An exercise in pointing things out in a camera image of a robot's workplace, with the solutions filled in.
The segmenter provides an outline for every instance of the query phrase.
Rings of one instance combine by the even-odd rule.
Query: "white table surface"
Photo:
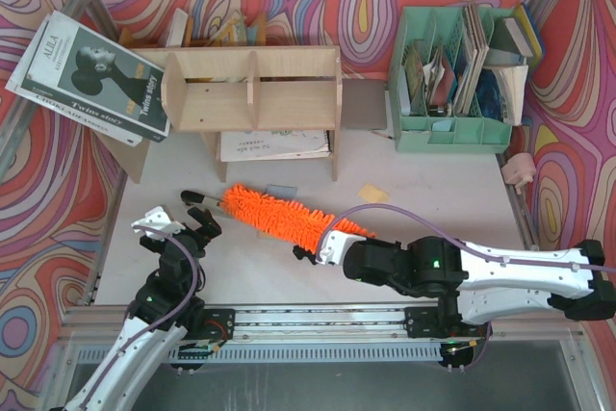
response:
[[[357,196],[366,183],[389,193],[389,203],[433,221],[453,236],[478,244],[523,248],[494,155],[397,154],[394,142],[366,131],[343,131],[339,179],[331,163],[266,161],[230,164],[220,183],[209,152],[197,134],[171,134],[151,143],[141,184],[128,180],[105,261],[96,304],[127,304],[158,255],[140,247],[130,223],[165,204],[188,225],[180,192],[195,190],[220,197],[243,183],[263,191],[267,184],[297,187],[295,199],[326,213],[364,203]],[[362,211],[352,217],[385,241],[404,245],[431,234],[409,218],[389,211]],[[345,279],[340,267],[298,261],[293,245],[258,238],[255,229],[231,218],[217,218],[222,235],[206,247],[201,265],[207,275],[199,294],[211,304],[366,303],[408,300],[389,288]]]

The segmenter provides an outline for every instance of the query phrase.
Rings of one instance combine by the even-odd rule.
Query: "pink object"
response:
[[[519,153],[512,156],[500,172],[504,183],[515,185],[516,192],[520,194],[520,188],[526,183],[532,182],[532,177],[537,173],[537,168],[530,153]]]

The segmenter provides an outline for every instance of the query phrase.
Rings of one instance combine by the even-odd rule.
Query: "book cover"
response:
[[[38,93],[46,90],[49,94],[44,96],[61,103],[65,103],[61,95],[66,95],[73,107],[81,103],[91,111],[107,112],[158,135],[140,134],[159,141],[169,129],[162,79],[161,68],[54,12],[22,87]]]
[[[329,141],[323,130],[222,132],[220,160],[265,161],[328,156]]]
[[[21,83],[23,82],[26,72],[28,71],[30,62],[32,61],[39,47],[40,40],[42,38],[43,32],[45,31],[45,28],[48,22],[49,22],[49,15],[47,15],[43,19],[40,27],[35,32],[35,35],[30,41],[30,43],[28,44],[28,47],[26,48],[26,51],[22,55],[21,60],[19,60],[19,63],[13,70],[13,74],[7,81],[5,88],[23,98],[26,98],[30,101],[33,101],[34,103],[39,104],[40,106],[43,106],[49,110],[52,110],[65,117],[68,117],[69,119],[74,120],[75,122],[79,122],[80,124],[83,124],[89,127],[90,129],[96,130],[109,137],[112,137],[113,139],[121,141],[130,146],[135,146],[139,144],[142,140],[141,136],[137,136],[131,132],[123,130],[113,125],[112,123],[106,122],[97,117],[89,116],[77,110],[73,110],[66,105],[58,103],[57,101],[51,100],[49,98],[46,98],[32,91],[25,90],[21,87]]]

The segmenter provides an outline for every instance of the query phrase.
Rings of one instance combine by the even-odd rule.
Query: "magazine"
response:
[[[105,134],[113,139],[121,141],[131,146],[136,146],[142,140],[141,136],[135,135],[127,130],[124,130],[116,125],[106,122],[102,119],[99,119],[95,116],[89,116],[88,114],[81,113],[77,110],[73,110],[69,106],[58,103],[57,101],[51,100],[44,96],[41,96],[37,93],[34,93],[29,90],[25,90],[21,87],[21,83],[23,82],[24,77],[26,76],[26,72],[30,65],[30,61],[35,56],[35,52],[39,47],[40,39],[42,37],[42,33],[44,28],[49,20],[49,15],[45,17],[42,22],[41,27],[35,33],[33,39],[31,40],[28,48],[24,52],[21,60],[15,67],[13,74],[11,75],[9,81],[7,81],[7,85],[5,88],[13,93],[16,93],[23,98],[31,100],[40,106],[43,106],[47,109],[55,111],[63,116],[68,117],[75,122],[79,122],[89,127],[90,129],[96,130],[102,134]]]
[[[161,68],[54,12],[21,87],[161,141],[169,131],[162,79]]]

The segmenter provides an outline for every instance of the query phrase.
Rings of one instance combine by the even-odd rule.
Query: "orange feather duster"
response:
[[[322,211],[311,211],[297,201],[285,201],[268,194],[235,185],[227,190],[220,207],[231,217],[271,234],[273,237],[317,251],[317,243],[325,227],[335,218]],[[374,237],[358,224],[343,219],[335,230],[344,233]]]

